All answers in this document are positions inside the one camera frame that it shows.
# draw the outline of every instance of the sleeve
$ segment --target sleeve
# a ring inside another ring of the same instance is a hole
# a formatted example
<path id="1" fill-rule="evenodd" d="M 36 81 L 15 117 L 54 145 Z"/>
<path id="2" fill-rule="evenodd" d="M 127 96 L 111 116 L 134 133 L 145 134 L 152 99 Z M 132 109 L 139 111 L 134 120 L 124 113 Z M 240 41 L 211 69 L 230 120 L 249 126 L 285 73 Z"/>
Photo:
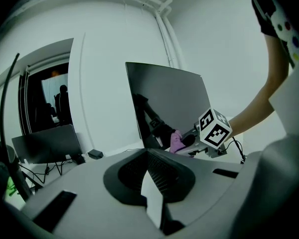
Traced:
<path id="1" fill-rule="evenodd" d="M 259 25 L 260 25 L 260 28 L 261 28 L 261 32 L 263 34 L 266 34 L 266 35 L 270 35 L 270 36 L 273 36 L 273 37 L 278 37 L 274 27 L 261 16 L 260 12 L 258 11 L 258 9 L 255 5 L 254 0 L 251 0 L 251 3 L 253 5 L 255 14 L 257 16 L 257 19 L 258 19 L 258 22 L 259 22 Z"/>

